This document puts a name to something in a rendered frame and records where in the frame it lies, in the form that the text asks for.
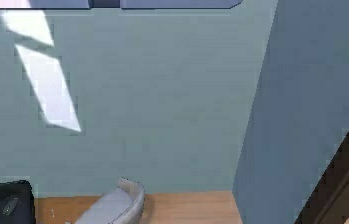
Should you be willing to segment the dark brown room door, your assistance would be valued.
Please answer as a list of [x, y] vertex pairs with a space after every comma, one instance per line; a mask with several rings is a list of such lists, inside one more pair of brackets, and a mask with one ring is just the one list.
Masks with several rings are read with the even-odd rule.
[[349, 218], [349, 131], [294, 224], [345, 224]]

